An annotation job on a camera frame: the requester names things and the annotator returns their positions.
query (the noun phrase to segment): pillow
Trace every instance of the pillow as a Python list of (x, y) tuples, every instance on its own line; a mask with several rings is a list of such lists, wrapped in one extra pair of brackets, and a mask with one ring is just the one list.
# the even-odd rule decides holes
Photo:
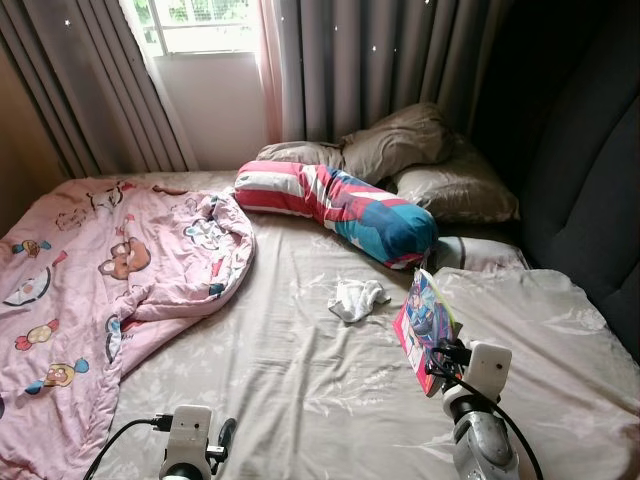
[(407, 168), (394, 176), (397, 194), (426, 208), (441, 222), (497, 223), (519, 219), (518, 199), (491, 165), (460, 134), (451, 158), (441, 164)]
[(440, 237), (422, 263), (422, 268), (429, 273), (435, 273), (443, 267), (476, 272), (529, 270), (529, 264), (518, 247), (465, 237)]
[(327, 165), (377, 184), (409, 165), (442, 162), (451, 148), (451, 133), (437, 107), (418, 103), (343, 137), (339, 145), (278, 143), (260, 150), (256, 160)]
[(248, 211), (313, 218), (393, 269), (418, 265), (438, 237), (426, 210), (324, 165), (249, 162), (235, 198)]

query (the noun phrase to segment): black cable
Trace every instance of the black cable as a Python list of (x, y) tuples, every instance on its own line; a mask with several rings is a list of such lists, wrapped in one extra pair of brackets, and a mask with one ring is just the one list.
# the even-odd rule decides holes
[(520, 431), (520, 429), (518, 428), (516, 423), (513, 420), (511, 420), (511, 417), (509, 415), (507, 415), (507, 412), (502, 410), (502, 408), (500, 408), (496, 402), (491, 400), (484, 393), (482, 393), (478, 389), (472, 387), (471, 385), (469, 385), (464, 380), (459, 379), (458, 377), (453, 375), (451, 372), (446, 370), (444, 368), (444, 366), (438, 360), (436, 360), (436, 358), (434, 357), (434, 353), (444, 354), (445, 352), (443, 352), (439, 348), (433, 348), (433, 349), (431, 349), (431, 353), (429, 354), (429, 360), (431, 360), (431, 363), (433, 363), (436, 367), (438, 367), (438, 370), (440, 370), (440, 373), (442, 374), (442, 375), (436, 374), (436, 376), (444, 376), (448, 380), (451, 380), (451, 381), (457, 383), (462, 388), (468, 390), (469, 392), (473, 393), (474, 395), (478, 395), (479, 397), (482, 397), (484, 400), (486, 400), (489, 403), (489, 405), (491, 406), (491, 408), (495, 412), (497, 412), (505, 422), (507, 422), (509, 424), (509, 426), (511, 427), (511, 430), (513, 430), (513, 433), (516, 434), (516, 437), (518, 437), (518, 440), (520, 440), (520, 443), (522, 443), (522, 446), (524, 447), (525, 452), (527, 452), (527, 455), (529, 456), (529, 460), (531, 461), (531, 464), (533, 465), (533, 470), (536, 472), (536, 479), (537, 480), (543, 480), (543, 478), (542, 478), (542, 469), (540, 468), (540, 464), (538, 463), (538, 459), (536, 458), (535, 453), (533, 453), (533, 449), (529, 445), (529, 442), (527, 442), (527, 439), (524, 437), (524, 434)]
[(157, 422), (158, 422), (157, 418), (153, 418), (153, 419), (139, 418), (138, 420), (133, 420), (127, 423), (124, 427), (118, 430), (116, 434), (109, 439), (107, 444), (104, 447), (102, 447), (102, 450), (100, 450), (100, 453), (98, 454), (96, 459), (93, 461), (93, 463), (89, 467), (89, 470), (87, 470), (87, 473), (85, 474), (83, 480), (89, 480), (93, 476), (95, 471), (98, 469), (98, 465), (100, 465), (100, 460), (102, 460), (102, 457), (104, 456), (104, 454), (107, 453), (107, 450), (109, 450), (109, 447), (113, 445), (113, 442), (115, 442), (125, 430), (127, 430), (130, 427), (133, 427), (134, 425), (138, 425), (140, 423), (148, 423), (149, 425), (156, 425)]

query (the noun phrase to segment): window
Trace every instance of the window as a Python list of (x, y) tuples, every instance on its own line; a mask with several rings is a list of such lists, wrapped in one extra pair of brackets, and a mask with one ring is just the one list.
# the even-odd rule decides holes
[(254, 0), (128, 0), (135, 7), (149, 52), (253, 52)]

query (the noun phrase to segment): colorful book cover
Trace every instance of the colorful book cover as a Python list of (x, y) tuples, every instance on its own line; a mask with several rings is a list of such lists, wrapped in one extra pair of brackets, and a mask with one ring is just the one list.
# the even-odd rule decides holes
[(434, 395), (442, 379), (425, 371), (431, 349), (443, 338), (455, 341), (462, 325), (455, 321), (433, 277), (425, 270), (416, 270), (409, 296), (393, 328), (425, 394)]

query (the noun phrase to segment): wall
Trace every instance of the wall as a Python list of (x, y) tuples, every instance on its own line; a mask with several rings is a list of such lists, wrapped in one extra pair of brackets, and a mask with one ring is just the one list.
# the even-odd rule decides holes
[(252, 53), (156, 58), (167, 94), (201, 170), (235, 169), (267, 143)]
[(0, 237), (29, 205), (65, 180), (58, 154), (0, 48)]

